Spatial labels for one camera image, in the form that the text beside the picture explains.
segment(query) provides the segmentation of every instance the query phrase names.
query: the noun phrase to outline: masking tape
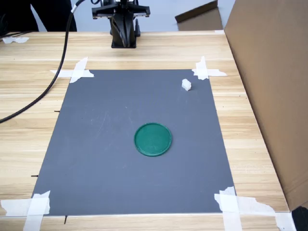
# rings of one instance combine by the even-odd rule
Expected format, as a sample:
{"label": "masking tape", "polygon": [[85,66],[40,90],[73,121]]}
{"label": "masking tape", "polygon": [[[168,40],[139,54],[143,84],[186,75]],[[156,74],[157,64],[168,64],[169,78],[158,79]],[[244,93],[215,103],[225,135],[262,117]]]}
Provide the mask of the masking tape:
{"label": "masking tape", "polygon": [[207,69],[205,57],[201,57],[201,61],[196,63],[196,69],[192,69],[193,75],[198,76],[198,79],[205,80],[209,76],[227,76],[226,73],[218,69]]}
{"label": "masking tape", "polygon": [[86,69],[86,65],[88,62],[88,58],[84,58],[80,60],[76,65],[74,70],[61,70],[58,77],[71,77],[70,83],[75,83],[78,79],[82,77],[94,77],[89,70]]}
{"label": "masking tape", "polygon": [[10,37],[5,37],[2,40],[5,44],[10,44],[12,42],[25,43],[29,40],[29,38],[28,37],[12,37],[12,36],[10,36]]}
{"label": "masking tape", "polygon": [[275,212],[269,205],[256,201],[253,197],[236,196],[234,187],[228,187],[214,198],[222,211],[225,230],[242,231],[240,214],[275,217],[281,231],[296,231],[290,212]]}
{"label": "masking tape", "polygon": [[222,35],[224,35],[224,34],[225,34],[225,31],[224,31],[224,30],[215,30],[215,33],[216,33],[216,34],[222,34]]}
{"label": "masking tape", "polygon": [[49,194],[34,194],[32,199],[1,200],[1,207],[6,211],[5,216],[25,217],[24,231],[39,231],[44,214],[49,214]]}

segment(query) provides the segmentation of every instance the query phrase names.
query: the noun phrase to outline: wooden table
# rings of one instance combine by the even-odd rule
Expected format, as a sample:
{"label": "wooden table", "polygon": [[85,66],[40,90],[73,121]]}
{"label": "wooden table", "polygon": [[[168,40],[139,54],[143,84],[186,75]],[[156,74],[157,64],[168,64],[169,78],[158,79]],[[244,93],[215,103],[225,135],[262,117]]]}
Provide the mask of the wooden table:
{"label": "wooden table", "polygon": [[[0,117],[37,98],[53,78],[64,33],[31,33],[24,44],[0,42]],[[224,34],[214,31],[143,33],[136,49],[111,49],[108,33],[70,33],[63,70],[88,57],[86,69],[208,69],[238,196],[255,197],[276,212],[288,207]],[[0,124],[0,200],[30,198],[69,83],[57,79],[32,108]],[[0,208],[0,215],[5,211]],[[243,230],[277,231],[274,217],[241,215]],[[25,218],[0,218],[0,230],[22,230]],[[222,214],[44,217],[41,230],[224,230]]]}

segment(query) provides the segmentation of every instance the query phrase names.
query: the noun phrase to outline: brown cardboard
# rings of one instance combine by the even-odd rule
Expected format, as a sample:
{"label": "brown cardboard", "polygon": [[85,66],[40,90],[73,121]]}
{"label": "brown cardboard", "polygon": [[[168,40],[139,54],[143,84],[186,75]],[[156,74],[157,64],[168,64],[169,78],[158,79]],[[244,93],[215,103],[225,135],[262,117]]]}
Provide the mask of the brown cardboard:
{"label": "brown cardboard", "polygon": [[190,19],[190,18],[193,18],[195,16],[198,16],[200,14],[203,14],[203,13],[206,13],[210,10],[213,10],[215,8],[217,8],[218,6],[218,0],[214,0],[214,1],[211,1],[207,4],[204,4],[202,6],[199,6],[199,7],[196,7],[194,9],[191,9],[187,12],[184,12],[184,13],[181,13],[177,16],[175,16],[175,20],[180,23],[180,22],[183,22],[187,19]]}
{"label": "brown cardboard", "polygon": [[178,23],[178,28],[180,31],[223,29],[218,8]]}
{"label": "brown cardboard", "polygon": [[225,32],[290,210],[308,201],[308,1],[237,0]]}
{"label": "brown cardboard", "polygon": [[302,205],[305,208],[308,208],[308,201]]}

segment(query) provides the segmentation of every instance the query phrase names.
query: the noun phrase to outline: white cube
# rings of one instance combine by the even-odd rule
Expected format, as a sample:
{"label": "white cube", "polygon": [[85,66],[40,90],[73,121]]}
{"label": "white cube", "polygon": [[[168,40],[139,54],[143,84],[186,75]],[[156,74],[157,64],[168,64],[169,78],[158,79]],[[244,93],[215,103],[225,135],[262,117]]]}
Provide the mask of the white cube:
{"label": "white cube", "polygon": [[183,79],[182,80],[182,87],[189,91],[192,88],[192,83],[190,81],[188,81],[187,79]]}

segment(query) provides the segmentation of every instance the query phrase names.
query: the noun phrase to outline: green plastic disc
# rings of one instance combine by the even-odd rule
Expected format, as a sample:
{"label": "green plastic disc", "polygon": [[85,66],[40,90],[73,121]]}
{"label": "green plastic disc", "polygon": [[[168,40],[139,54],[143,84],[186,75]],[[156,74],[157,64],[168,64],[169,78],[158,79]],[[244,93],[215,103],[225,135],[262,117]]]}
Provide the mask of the green plastic disc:
{"label": "green plastic disc", "polygon": [[135,146],[146,156],[159,156],[164,154],[172,141],[168,128],[157,123],[142,125],[135,133]]}

